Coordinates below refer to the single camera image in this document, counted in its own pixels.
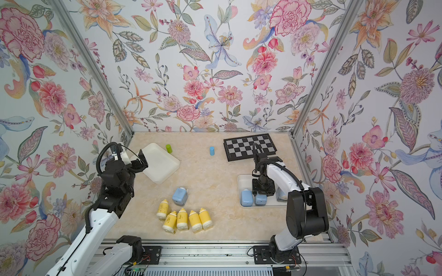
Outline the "blue sharpener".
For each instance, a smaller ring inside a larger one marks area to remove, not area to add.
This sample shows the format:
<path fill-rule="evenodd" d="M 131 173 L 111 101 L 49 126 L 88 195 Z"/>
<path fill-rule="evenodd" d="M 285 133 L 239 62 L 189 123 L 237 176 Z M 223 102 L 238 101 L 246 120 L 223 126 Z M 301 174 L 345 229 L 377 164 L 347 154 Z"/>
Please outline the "blue sharpener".
<path fill-rule="evenodd" d="M 254 198 L 255 206 L 258 206 L 258 207 L 266 206 L 267 198 L 268 197 L 265 194 L 257 194 Z"/>
<path fill-rule="evenodd" d="M 287 200 L 288 200 L 287 193 L 283 192 L 281 188 L 277 188 L 277 190 L 276 190 L 276 200 L 278 202 L 287 202 Z"/>
<path fill-rule="evenodd" d="M 249 189 L 244 189 L 241 192 L 241 200 L 240 200 L 242 207 L 252 207 L 254 203 L 253 193 Z"/>
<path fill-rule="evenodd" d="M 183 207 L 188 199 L 188 190 L 184 187 L 179 187 L 174 192 L 174 195 L 172 196 L 173 202 Z"/>

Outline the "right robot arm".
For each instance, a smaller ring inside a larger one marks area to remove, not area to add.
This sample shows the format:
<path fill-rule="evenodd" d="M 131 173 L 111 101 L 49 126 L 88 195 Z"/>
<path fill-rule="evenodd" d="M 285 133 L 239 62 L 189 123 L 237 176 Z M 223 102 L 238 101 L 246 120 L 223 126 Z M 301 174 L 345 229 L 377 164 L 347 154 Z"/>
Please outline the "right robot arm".
<path fill-rule="evenodd" d="M 305 237 L 329 229 L 325 196 L 320 188 L 304 185 L 279 157 L 269 158 L 257 143 L 252 146 L 252 153 L 252 194 L 273 196 L 280 189 L 287 196 L 286 227 L 269 242 L 270 257 L 282 263 Z"/>

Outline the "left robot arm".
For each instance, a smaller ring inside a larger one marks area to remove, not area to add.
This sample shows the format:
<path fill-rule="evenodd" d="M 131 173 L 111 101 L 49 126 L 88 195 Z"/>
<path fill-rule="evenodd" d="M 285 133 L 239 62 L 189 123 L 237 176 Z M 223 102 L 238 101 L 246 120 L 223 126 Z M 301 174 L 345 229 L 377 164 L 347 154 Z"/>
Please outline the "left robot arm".
<path fill-rule="evenodd" d="M 98 176 L 102 180 L 98 199 L 85 211 L 85 227 L 48 271 L 49 276 L 115 276 L 141 262 L 145 255 L 142 240 L 137 236 L 119 238 L 109 253 L 91 265 L 94 254 L 108 232 L 122 217 L 134 197 L 134 180 L 137 173 L 148 168 L 142 151 L 133 161 L 123 144 L 111 142 L 99 153 L 96 162 Z"/>

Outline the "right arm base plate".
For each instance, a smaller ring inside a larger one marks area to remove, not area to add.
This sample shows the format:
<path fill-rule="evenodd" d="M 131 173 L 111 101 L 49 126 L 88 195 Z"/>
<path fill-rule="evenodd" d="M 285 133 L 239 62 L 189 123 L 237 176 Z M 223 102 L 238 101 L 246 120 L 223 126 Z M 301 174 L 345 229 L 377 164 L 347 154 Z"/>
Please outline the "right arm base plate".
<path fill-rule="evenodd" d="M 270 246 L 253 246 L 252 257 L 256 265 L 301 265 L 302 259 L 297 247 L 279 251 Z"/>

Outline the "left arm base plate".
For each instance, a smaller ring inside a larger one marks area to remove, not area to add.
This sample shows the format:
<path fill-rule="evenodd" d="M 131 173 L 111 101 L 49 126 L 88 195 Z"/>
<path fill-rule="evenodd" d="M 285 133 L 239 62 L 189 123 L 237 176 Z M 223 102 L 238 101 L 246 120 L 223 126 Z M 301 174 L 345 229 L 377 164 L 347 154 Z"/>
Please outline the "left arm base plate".
<path fill-rule="evenodd" d="M 161 246 L 144 246 L 144 252 L 137 262 L 132 262 L 133 265 L 158 265 L 162 253 Z"/>

